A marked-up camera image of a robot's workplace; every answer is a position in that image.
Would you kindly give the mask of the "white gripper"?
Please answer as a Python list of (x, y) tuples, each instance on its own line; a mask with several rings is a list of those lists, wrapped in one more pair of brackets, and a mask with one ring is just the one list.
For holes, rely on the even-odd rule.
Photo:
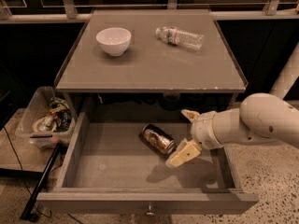
[(179, 167), (201, 154), (202, 149), (211, 150), (222, 148), (213, 131), (215, 111), (199, 114), (196, 111), (182, 109), (181, 114), (192, 124), (191, 136), (193, 140), (184, 138), (177, 149), (169, 156), (165, 164), (167, 167)]

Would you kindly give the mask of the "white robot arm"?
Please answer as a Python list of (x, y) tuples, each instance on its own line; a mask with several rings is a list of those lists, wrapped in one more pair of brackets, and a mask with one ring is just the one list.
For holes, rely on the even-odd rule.
[(294, 50), (268, 93), (248, 96), (239, 108), (200, 114), (184, 109), (191, 126), (190, 141), (182, 140), (165, 164), (178, 167), (199, 156), (204, 149), (231, 143), (262, 145), (281, 140), (299, 146), (299, 110), (284, 97), (299, 77), (298, 51)]

